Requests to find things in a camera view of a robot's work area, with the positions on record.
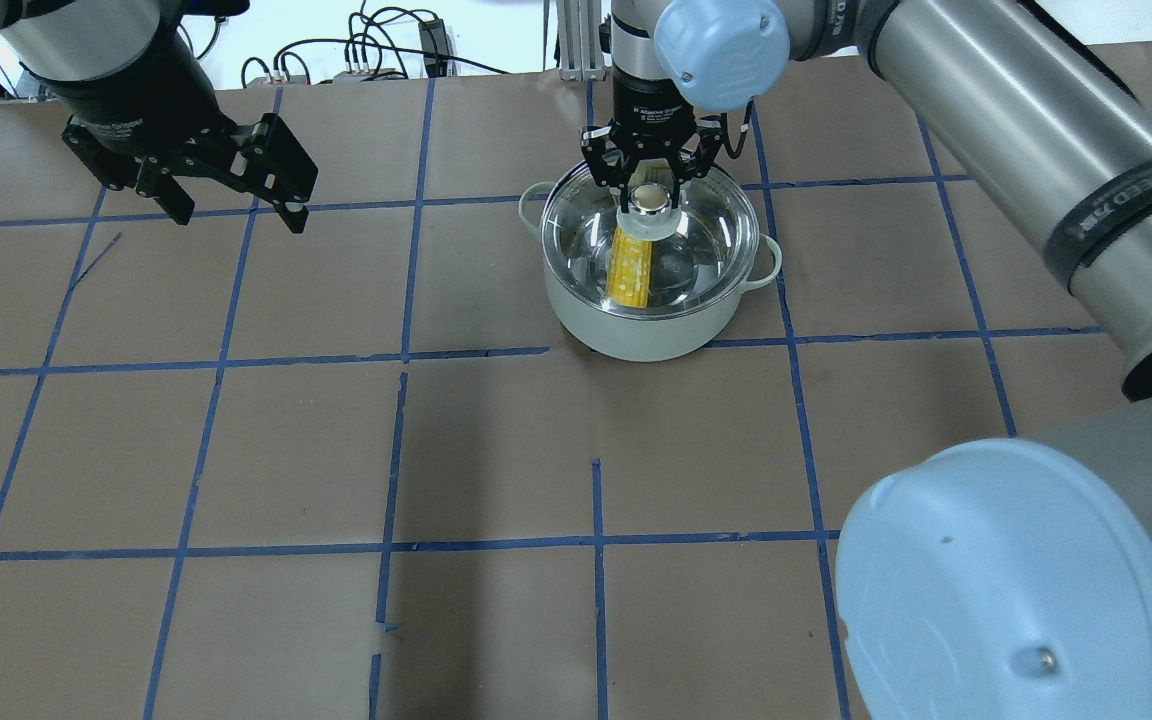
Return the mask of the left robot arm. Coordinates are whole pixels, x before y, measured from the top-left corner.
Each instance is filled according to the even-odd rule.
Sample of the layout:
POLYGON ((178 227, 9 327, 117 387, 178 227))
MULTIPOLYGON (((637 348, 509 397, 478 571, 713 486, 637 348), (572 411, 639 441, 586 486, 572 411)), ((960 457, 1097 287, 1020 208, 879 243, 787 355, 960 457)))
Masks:
POLYGON ((238 126, 179 36, 187 15, 234 17, 247 1, 0 1, 0 37, 26 76, 70 111, 65 145, 109 190, 156 200, 175 223, 211 179, 306 227, 317 167, 274 113, 238 126))

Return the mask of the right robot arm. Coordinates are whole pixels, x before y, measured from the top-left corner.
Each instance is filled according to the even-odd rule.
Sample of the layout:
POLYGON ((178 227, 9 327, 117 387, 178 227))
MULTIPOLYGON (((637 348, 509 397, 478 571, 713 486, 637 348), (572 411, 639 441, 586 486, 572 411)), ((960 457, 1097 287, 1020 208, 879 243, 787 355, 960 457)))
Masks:
POLYGON ((993 719, 967 660, 1046 600, 1121 641, 1117 560, 1048 491, 992 510, 964 458, 1130 407, 1111 338, 1052 281, 929 120, 859 58, 791 67, 755 113, 782 243, 781 338, 588 369, 596 719, 993 719))

